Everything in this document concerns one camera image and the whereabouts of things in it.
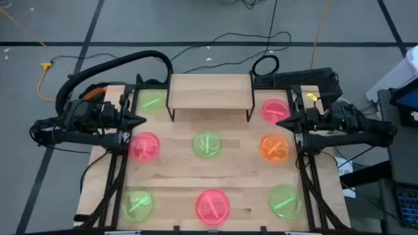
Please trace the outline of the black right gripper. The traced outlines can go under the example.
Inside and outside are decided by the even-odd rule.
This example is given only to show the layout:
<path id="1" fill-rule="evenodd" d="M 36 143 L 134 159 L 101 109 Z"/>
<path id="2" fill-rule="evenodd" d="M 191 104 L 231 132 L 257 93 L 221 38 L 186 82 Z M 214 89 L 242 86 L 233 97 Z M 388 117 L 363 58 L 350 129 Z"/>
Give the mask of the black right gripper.
<path id="1" fill-rule="evenodd" d="M 295 110 L 293 113 L 296 117 L 297 129 L 301 133 L 316 130 L 315 126 L 319 123 L 319 110 L 316 103 L 316 101 L 313 101 L 312 107 L 305 108 L 302 97 L 297 97 L 294 101 Z M 295 132 L 295 126 L 292 124 L 295 121 L 295 117 L 293 115 L 280 116 L 276 124 L 288 131 Z"/>

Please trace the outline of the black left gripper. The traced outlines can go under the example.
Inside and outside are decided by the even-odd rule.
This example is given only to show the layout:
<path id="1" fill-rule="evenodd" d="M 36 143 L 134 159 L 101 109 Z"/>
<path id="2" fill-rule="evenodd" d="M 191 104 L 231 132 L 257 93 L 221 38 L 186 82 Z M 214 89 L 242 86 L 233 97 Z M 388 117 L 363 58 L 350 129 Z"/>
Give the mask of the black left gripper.
<path id="1" fill-rule="evenodd" d="M 105 101 L 103 103 L 103 127 L 105 129 L 126 129 L 125 114 L 127 114 L 127 119 L 132 119 L 127 122 L 127 129 L 133 129 L 146 122 L 146 118 L 138 116 L 128 110 L 127 95 L 120 95 L 119 105 L 120 109 L 118 110 L 116 105 L 112 104 L 110 101 Z"/>

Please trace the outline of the pink translucent plastic plate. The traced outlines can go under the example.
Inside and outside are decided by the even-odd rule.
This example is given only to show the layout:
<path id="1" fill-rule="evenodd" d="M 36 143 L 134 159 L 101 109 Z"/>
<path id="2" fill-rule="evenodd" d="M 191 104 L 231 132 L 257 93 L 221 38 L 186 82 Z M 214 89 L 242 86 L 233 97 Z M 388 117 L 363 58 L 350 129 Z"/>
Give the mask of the pink translucent plastic plate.
<path id="1" fill-rule="evenodd" d="M 289 118 L 291 115 L 288 104 L 279 99 L 267 100 L 261 108 L 262 118 L 271 125 Z"/>
<path id="2" fill-rule="evenodd" d="M 156 159 L 160 154 L 161 144 L 158 137 L 150 132 L 136 134 L 129 144 L 130 158 L 148 162 Z"/>
<path id="3" fill-rule="evenodd" d="M 231 212 L 229 197 L 220 190 L 203 191 L 195 202 L 195 214 L 204 225 L 220 226 L 228 220 Z"/>

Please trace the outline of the green translucent plastic plate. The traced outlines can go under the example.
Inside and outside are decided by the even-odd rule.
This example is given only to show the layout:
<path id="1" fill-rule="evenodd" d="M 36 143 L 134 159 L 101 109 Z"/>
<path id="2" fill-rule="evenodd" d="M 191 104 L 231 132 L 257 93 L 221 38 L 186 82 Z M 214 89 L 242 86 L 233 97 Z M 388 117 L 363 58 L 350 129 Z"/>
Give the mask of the green translucent plastic plate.
<path id="1" fill-rule="evenodd" d="M 139 223 L 147 220 L 154 208 L 153 194 L 147 189 L 128 190 L 123 196 L 123 215 L 129 221 Z"/>
<path id="2" fill-rule="evenodd" d="M 271 189 L 268 205 L 275 216 L 292 219 L 299 214 L 302 202 L 296 187 L 280 184 Z"/>
<path id="3" fill-rule="evenodd" d="M 222 150 L 221 136 L 213 131 L 203 131 L 192 138 L 191 149 L 201 159 L 216 158 Z"/>
<path id="4" fill-rule="evenodd" d="M 139 101 L 143 114 L 157 114 L 165 107 L 166 95 L 162 91 L 144 91 L 140 94 Z"/>

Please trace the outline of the orange translucent plastic plate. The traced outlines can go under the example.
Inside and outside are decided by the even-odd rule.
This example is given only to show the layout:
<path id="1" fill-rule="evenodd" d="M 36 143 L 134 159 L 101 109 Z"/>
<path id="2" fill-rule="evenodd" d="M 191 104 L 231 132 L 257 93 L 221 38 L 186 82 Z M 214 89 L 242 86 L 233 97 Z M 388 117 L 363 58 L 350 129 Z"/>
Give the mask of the orange translucent plastic plate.
<path id="1" fill-rule="evenodd" d="M 259 142 L 261 157 L 272 164 L 282 164 L 289 157 L 289 141 L 280 134 L 268 134 Z"/>

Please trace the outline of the wooden shelf with black legs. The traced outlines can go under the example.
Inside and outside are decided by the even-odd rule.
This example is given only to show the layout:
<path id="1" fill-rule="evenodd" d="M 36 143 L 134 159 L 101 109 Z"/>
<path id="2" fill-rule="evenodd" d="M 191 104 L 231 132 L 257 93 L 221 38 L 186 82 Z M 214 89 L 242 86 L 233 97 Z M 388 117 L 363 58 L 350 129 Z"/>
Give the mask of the wooden shelf with black legs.
<path id="1" fill-rule="evenodd" d="M 165 106 L 172 121 L 177 110 L 245 110 L 249 121 L 255 108 L 253 75 L 171 74 Z"/>

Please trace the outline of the white paper sheet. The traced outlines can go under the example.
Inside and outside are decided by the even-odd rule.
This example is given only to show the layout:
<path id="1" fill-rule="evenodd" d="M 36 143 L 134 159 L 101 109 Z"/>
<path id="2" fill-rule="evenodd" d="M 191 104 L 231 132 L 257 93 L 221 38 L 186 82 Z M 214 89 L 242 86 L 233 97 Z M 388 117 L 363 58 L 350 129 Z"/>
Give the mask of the white paper sheet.
<path id="1" fill-rule="evenodd" d="M 353 172 L 353 166 L 351 162 L 347 163 L 346 160 L 341 157 L 335 157 L 335 160 L 337 162 L 337 169 L 338 169 L 339 176 L 343 176 L 343 175 Z M 355 188 L 344 189 L 343 193 L 345 197 L 356 198 Z"/>

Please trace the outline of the dark grey cart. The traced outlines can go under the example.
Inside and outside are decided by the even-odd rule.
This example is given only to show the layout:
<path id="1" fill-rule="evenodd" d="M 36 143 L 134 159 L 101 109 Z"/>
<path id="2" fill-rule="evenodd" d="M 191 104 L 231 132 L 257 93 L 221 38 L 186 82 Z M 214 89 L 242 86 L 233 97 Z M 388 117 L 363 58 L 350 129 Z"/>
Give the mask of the dark grey cart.
<path id="1" fill-rule="evenodd" d="M 401 125 L 398 109 L 390 104 L 391 92 L 378 91 L 378 104 L 383 121 L 390 121 L 397 133 L 388 147 L 393 180 L 418 185 L 418 129 Z"/>

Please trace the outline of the black box with blue panel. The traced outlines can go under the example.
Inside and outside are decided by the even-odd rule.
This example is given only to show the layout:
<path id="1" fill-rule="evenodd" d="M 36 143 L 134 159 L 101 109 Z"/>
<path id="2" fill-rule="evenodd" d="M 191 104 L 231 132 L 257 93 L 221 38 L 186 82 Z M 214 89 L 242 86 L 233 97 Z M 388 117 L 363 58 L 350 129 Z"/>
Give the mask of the black box with blue panel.
<path id="1" fill-rule="evenodd" d="M 399 113 L 401 125 L 418 129 L 418 78 L 402 86 L 390 88 L 390 104 Z"/>

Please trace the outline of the white plastic bin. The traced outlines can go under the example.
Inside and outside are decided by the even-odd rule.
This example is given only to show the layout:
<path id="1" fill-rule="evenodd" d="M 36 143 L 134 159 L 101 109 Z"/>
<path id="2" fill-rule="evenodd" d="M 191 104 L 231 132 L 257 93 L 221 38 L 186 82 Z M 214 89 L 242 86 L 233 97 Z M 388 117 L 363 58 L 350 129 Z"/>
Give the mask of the white plastic bin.
<path id="1" fill-rule="evenodd" d="M 405 58 L 366 92 L 366 98 L 377 103 L 379 90 L 401 88 L 416 78 L 418 78 L 418 45 L 408 50 Z"/>

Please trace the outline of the black keyboard with blue keys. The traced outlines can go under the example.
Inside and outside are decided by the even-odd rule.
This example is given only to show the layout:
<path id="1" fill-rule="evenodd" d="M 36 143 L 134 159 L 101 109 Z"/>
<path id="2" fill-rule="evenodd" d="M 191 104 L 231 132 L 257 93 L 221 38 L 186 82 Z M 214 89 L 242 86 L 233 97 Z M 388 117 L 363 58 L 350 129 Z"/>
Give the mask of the black keyboard with blue keys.
<path id="1" fill-rule="evenodd" d="M 418 188 L 396 187 L 395 202 L 401 225 L 418 230 Z"/>

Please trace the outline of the black aluminium table frame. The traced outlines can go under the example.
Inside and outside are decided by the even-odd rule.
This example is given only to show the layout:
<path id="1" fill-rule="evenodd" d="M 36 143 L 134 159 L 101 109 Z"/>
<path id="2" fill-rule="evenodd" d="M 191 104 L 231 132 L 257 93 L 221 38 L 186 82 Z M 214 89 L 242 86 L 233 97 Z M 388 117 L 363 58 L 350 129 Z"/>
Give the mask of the black aluminium table frame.
<path id="1" fill-rule="evenodd" d="M 200 132 L 213 131 L 222 139 L 221 153 L 213 159 L 201 159 L 191 149 L 192 138 Z M 105 194 L 108 205 L 99 224 L 120 230 L 207 230 L 195 214 L 195 202 L 205 190 L 223 191 L 231 203 L 228 220 L 218 230 L 307 231 L 319 226 L 319 208 L 314 197 L 302 198 L 299 214 L 281 219 L 269 208 L 271 189 L 280 184 L 296 187 L 304 194 L 300 171 L 296 167 L 296 149 L 291 148 L 283 164 L 272 164 L 259 153 L 262 137 L 277 133 L 289 140 L 293 134 L 266 124 L 258 112 L 247 121 L 238 110 L 187 111 L 176 113 L 174 121 L 167 112 L 148 116 L 147 122 L 134 130 L 135 134 L 151 132 L 161 143 L 158 158 L 141 163 L 126 157 L 106 153 L 94 146 L 90 168 L 86 172 L 79 214 L 91 214 Z M 122 200 L 128 190 L 147 189 L 153 194 L 155 208 L 143 222 L 132 222 L 123 215 Z"/>

